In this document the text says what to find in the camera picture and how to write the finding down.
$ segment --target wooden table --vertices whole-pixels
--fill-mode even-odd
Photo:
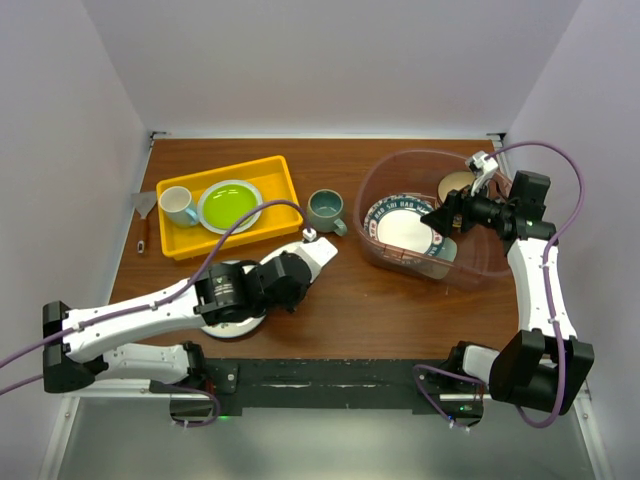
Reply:
[[[362,178],[381,157],[405,148],[437,148],[471,155],[492,151],[489,141],[460,140],[157,140],[142,184],[271,155],[287,159],[300,204],[331,188],[344,198],[346,221]],[[160,290],[192,274],[203,257],[175,262],[160,249],[157,208],[150,214],[148,251],[136,253],[130,230],[112,302]],[[259,260],[276,247],[298,240],[292,234],[224,250],[218,260]],[[489,289],[465,292],[375,268],[360,253],[350,232],[330,240],[339,253],[323,270],[298,311],[274,311],[250,335],[214,339],[200,330],[164,334],[146,342],[200,344],[210,357],[236,358],[444,358],[460,340],[502,348],[517,329],[511,277]]]

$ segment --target gray mug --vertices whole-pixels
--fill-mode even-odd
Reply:
[[[318,232],[335,232],[340,236],[347,233],[347,225],[342,221],[344,202],[338,192],[328,189],[314,192],[309,198],[307,215]]]

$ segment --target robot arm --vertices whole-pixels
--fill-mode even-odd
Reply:
[[[337,249],[325,238],[294,242],[272,252],[261,263],[214,264],[172,302],[156,302],[183,288],[187,280],[163,290],[99,308],[70,309],[52,302],[43,309],[45,336],[73,328],[46,346],[44,386],[50,393],[84,388],[96,380],[137,378],[177,383],[204,375],[199,346],[138,345],[138,340],[188,328],[242,322],[272,307],[293,312]],[[148,304],[150,309],[118,316],[87,328],[81,322],[106,313]]]
[[[548,177],[519,171],[506,202],[487,198],[487,184],[497,163],[479,152],[467,161],[476,180],[473,185],[450,192],[442,207],[421,221],[444,236],[453,230],[453,219],[462,215],[461,232],[476,224],[496,231],[502,240],[516,284],[518,333],[501,351],[460,342],[451,351],[446,369],[479,378],[489,386],[491,397],[521,407],[550,412],[558,387],[558,368],[541,363],[550,355],[557,364],[558,348],[550,322],[543,281],[543,251],[555,226],[542,221]],[[558,247],[552,246],[549,270],[556,318],[565,347],[566,384],[561,414],[566,413],[594,361],[593,347],[577,340],[565,310],[557,269]]]

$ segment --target white plate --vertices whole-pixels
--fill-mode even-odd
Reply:
[[[433,206],[409,194],[391,195],[376,202],[367,212],[364,229],[372,238],[394,247],[436,256],[443,237],[420,222]]]

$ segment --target pink plastic bin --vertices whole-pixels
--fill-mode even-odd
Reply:
[[[355,231],[360,238],[364,257],[373,265],[409,275],[441,282],[464,289],[474,289],[491,280],[511,274],[504,256],[502,242],[496,233],[482,226],[451,239],[458,246],[453,262],[422,255],[378,242],[364,230],[363,222],[369,208],[381,198],[398,193],[411,193],[436,206],[438,184],[449,173],[468,170],[466,157],[438,150],[406,150],[380,160],[360,185],[353,213]],[[511,184],[502,174],[494,176],[501,191],[508,195]],[[496,196],[491,182],[490,196]]]

